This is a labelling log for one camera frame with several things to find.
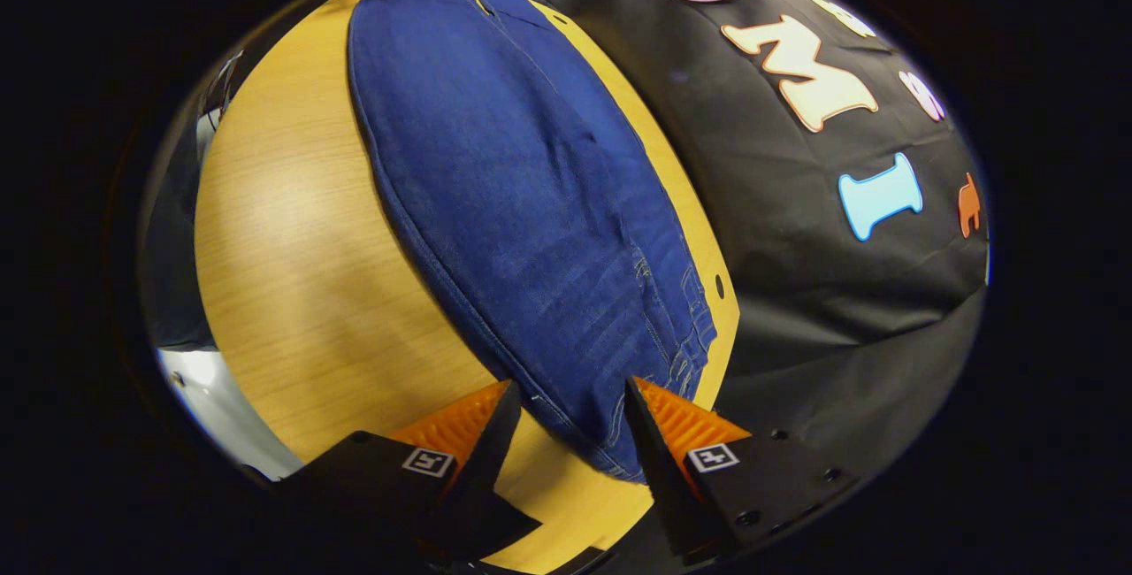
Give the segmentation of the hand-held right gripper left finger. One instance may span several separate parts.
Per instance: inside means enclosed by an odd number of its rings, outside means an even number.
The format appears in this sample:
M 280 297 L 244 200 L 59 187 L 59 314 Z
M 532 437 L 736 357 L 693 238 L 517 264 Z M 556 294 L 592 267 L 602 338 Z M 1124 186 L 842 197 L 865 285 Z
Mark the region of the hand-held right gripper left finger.
M 348 434 L 268 487 L 283 570 L 451 570 L 539 522 L 496 482 L 521 417 L 498 381 L 397 434 Z

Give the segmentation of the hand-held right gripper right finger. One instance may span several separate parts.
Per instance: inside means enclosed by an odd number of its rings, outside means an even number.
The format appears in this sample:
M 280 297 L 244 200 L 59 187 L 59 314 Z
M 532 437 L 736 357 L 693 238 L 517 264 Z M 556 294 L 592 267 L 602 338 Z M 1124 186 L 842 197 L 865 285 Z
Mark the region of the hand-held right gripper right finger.
M 625 383 L 625 418 L 670 550 L 685 566 L 763 549 L 860 483 L 796 434 L 746 430 L 646 379 Z

